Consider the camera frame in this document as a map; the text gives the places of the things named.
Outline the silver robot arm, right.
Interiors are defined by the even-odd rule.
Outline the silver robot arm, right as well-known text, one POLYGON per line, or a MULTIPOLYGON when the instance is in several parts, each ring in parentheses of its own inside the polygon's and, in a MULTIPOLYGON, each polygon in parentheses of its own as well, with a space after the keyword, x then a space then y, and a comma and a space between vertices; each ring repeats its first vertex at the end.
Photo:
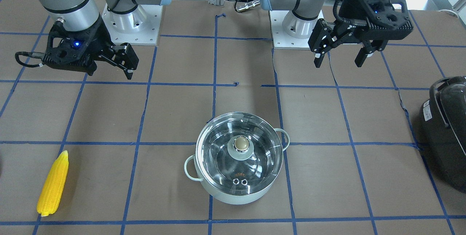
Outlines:
POLYGON ((131 42, 156 44, 161 15, 151 10, 172 0, 105 0, 103 12, 94 0, 39 1, 54 22, 47 47, 45 52, 16 52, 18 64, 91 76, 96 62, 105 61, 130 80, 139 63, 131 42))

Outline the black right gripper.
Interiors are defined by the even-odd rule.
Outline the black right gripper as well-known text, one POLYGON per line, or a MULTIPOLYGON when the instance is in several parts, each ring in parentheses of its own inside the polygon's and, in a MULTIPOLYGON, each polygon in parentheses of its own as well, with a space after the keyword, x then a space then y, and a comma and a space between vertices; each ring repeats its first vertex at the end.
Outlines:
POLYGON ((56 20, 48 34, 48 44, 42 61, 52 69, 84 72, 93 76, 96 61, 106 61, 123 70, 131 80, 139 58, 130 43, 113 45, 103 20, 82 31, 67 31, 65 21, 56 20))

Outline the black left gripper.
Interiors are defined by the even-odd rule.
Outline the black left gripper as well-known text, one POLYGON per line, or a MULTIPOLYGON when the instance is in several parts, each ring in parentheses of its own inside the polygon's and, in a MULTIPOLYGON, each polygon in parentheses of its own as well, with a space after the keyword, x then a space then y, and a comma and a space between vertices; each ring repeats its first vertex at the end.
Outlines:
MULTIPOLYGON (((402 40, 411 34, 414 27, 406 6, 406 0, 342 1, 339 17, 365 23, 365 26, 357 27, 354 31, 355 37, 363 45, 355 58, 358 68, 375 51, 383 51, 387 40, 402 40)), ((309 48, 315 53, 313 63, 316 68, 321 67, 327 52, 343 43, 341 28, 342 23, 339 21, 317 19, 308 40, 309 48)))

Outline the silver robot arm, left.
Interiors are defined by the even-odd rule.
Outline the silver robot arm, left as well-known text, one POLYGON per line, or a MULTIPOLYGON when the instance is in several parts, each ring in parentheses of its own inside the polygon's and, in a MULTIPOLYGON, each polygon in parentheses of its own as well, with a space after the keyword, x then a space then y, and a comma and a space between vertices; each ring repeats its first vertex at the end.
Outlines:
POLYGON ((341 44, 361 43, 355 58, 361 67, 375 51, 383 51, 389 40, 405 39, 414 29, 406 0, 335 0, 335 20, 319 17, 325 0, 260 0, 263 10, 285 10, 283 28, 290 36, 307 39, 319 68, 325 54, 341 44))

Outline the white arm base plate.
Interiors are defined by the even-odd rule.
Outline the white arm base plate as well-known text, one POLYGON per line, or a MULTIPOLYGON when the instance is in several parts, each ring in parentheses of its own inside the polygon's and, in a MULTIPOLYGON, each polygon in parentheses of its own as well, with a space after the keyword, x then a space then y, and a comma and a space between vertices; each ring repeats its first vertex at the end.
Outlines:
POLYGON ((105 8, 102 18, 113 43, 156 46, 162 11, 161 5, 138 5, 134 11, 125 14, 113 13, 105 8))
POLYGON ((309 50, 308 40, 318 19, 323 19, 320 11, 311 21, 297 18, 290 10, 269 11, 270 27, 275 49, 309 50))

